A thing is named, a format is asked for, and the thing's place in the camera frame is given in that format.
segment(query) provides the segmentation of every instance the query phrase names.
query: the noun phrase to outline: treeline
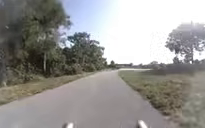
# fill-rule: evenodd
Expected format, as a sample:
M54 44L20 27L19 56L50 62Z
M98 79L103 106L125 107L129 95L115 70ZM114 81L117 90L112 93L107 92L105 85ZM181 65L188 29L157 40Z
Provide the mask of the treeline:
M165 47L175 53L172 64L159 64L153 61L139 66L154 69L157 74L193 74L197 71L205 71L205 59L194 58L195 53L202 54L205 51L205 24L193 22L180 24L169 34Z
M103 69L104 48L71 25L57 0L1 0L0 86Z

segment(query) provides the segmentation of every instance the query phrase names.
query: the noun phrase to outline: white sky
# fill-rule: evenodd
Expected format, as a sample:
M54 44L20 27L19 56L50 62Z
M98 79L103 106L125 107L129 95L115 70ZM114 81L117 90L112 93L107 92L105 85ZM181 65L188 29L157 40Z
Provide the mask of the white sky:
M164 47L168 34L182 22L205 23L205 0L105 1L106 17L90 33L105 47L108 61L117 63L172 62L174 54Z

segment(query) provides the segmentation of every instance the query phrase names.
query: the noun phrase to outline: grass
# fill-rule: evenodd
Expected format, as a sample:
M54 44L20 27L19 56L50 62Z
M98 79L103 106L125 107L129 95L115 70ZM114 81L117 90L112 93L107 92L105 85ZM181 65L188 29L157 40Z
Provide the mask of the grass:
M191 78L189 97L182 108L183 128L205 128L205 72Z
M163 115L171 117L181 111L190 87L186 75L164 76L139 71L121 71L119 75Z
M30 82L27 84L20 84L9 87L0 88L0 105L18 100L27 96L31 96L48 89L59 87L68 82L88 76L92 73L85 73L79 75L62 76L57 78L44 79L38 82Z
M194 75L121 71L119 75L180 128L205 128L205 71Z

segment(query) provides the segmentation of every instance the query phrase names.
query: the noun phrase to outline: asphalt road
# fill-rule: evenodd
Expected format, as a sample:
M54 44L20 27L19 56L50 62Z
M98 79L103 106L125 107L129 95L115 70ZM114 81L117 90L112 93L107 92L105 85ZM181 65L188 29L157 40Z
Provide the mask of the asphalt road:
M106 71L0 107L0 128L135 128L142 119L152 128L170 128L151 105Z

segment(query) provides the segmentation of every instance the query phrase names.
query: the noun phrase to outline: sky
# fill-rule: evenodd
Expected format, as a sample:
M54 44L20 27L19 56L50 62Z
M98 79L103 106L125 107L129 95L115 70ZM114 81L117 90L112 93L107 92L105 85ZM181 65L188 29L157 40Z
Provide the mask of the sky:
M171 63L168 34L184 22L205 23L205 0L63 0L63 6L73 22L68 34L90 33L116 63Z

